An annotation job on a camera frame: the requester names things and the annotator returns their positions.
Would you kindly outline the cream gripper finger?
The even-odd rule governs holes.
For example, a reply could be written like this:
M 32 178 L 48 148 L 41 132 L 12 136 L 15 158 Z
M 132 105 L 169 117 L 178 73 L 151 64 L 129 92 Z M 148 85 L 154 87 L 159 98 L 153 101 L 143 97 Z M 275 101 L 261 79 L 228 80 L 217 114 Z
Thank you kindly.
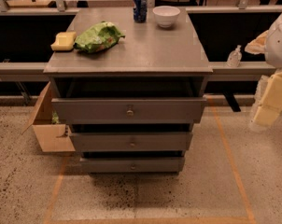
M 270 127 L 279 117 L 280 111 L 266 106 L 259 106 L 254 117 L 253 122 L 262 127 Z

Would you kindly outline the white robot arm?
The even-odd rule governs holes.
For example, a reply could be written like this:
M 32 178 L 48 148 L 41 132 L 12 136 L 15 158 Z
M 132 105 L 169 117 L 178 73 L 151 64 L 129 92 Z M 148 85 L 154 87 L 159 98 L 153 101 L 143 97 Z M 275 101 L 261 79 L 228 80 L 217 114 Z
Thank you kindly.
M 282 112 L 282 13 L 268 30 L 265 60 L 277 68 L 277 72 L 267 79 L 265 91 L 251 120 L 251 126 L 260 130 L 270 127 Z

